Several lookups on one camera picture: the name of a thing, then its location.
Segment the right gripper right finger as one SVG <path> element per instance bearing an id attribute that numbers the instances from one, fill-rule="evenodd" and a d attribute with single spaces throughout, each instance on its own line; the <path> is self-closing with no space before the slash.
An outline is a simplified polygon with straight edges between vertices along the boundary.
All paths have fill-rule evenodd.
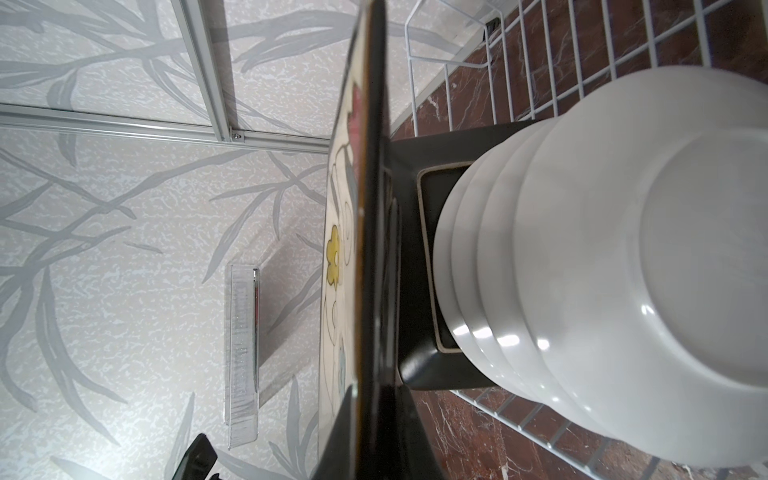
<path id="1" fill-rule="evenodd" d="M 444 473 L 433 453 L 411 391 L 395 388 L 397 453 L 394 479 L 442 480 Z"/>

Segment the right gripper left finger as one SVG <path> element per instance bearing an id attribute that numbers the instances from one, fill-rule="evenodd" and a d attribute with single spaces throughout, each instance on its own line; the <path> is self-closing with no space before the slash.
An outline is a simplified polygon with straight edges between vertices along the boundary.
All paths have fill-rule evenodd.
<path id="1" fill-rule="evenodd" d="M 200 433 L 184 453 L 171 479 L 206 480 L 217 460 L 217 452 L 208 437 Z"/>

